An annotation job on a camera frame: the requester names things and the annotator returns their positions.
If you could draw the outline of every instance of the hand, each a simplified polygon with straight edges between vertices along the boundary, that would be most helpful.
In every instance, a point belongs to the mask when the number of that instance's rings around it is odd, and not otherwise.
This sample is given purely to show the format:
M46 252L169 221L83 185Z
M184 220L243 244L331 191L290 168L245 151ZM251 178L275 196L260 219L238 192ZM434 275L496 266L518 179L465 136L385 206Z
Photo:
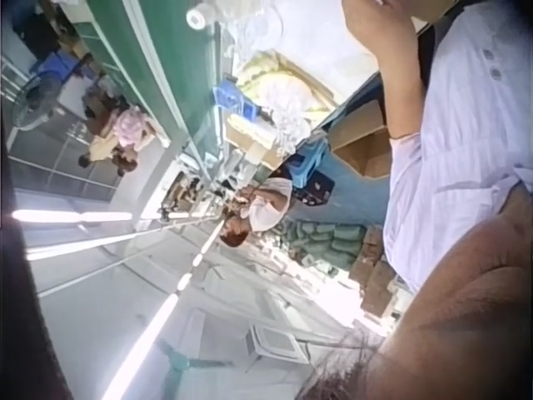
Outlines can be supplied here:
M346 27L383 64L417 60L415 26L406 11L406 0L342 0Z
M246 186L246 187L243 187L241 190L239 190L237 192L237 196L241 197L241 198L249 198L253 191L256 190L253 186Z

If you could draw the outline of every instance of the brown hair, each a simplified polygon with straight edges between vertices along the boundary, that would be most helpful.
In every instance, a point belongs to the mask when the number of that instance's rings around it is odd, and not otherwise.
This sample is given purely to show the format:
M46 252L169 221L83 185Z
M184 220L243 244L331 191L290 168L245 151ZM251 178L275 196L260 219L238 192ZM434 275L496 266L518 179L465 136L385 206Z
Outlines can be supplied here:
M123 173L130 173L137 168L137 160L126 160L126 158L116 154L113 156L112 163L118 167L118 171Z
M235 212L229 209L229 207L226 207L226 209L223 210L223 215L226 222L229 219L237 216ZM222 240L222 242L230 248L238 248L244 243L245 240L247 240L248 234L248 231L240 233L227 232L223 235L220 235L220 240Z
M238 248L241 246L245 240L248 238L248 231L241 233L228 232L225 235L220 236L220 240L224 242L230 248Z

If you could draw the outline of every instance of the stacked sacks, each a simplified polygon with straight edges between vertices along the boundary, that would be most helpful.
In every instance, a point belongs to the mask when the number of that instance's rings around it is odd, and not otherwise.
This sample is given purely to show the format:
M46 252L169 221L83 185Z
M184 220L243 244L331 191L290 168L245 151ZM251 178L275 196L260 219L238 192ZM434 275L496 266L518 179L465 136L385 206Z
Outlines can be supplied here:
M362 225L286 222L278 232L291 250L303 251L316 260L350 271L361 252L366 228Z

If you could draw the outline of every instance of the ceiling light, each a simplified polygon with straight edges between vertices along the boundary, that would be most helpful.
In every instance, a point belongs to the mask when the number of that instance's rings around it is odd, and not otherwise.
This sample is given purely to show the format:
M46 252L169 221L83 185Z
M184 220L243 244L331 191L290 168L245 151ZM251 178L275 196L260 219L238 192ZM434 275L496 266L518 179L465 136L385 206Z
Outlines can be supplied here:
M147 357L150 348L156 341L157 336L176 307L177 299L178 297L176 294L171 294L162 304L161 308L159 308L156 316L135 342L130 353L126 356L126 359L107 387L105 394L102 396L102 400L120 400L122 396L124 396L127 387L137 374L137 371Z

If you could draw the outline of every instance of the floor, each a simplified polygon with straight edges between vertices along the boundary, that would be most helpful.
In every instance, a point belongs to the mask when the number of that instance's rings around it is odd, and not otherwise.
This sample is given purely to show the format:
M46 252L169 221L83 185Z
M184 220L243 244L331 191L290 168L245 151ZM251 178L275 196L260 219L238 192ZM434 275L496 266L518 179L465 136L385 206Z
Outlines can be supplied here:
M306 207L298 203L288 217L317 223L379 224L385 221L389 179L366 179L356 175L333 154L327 154L319 170L335 180L328 204Z

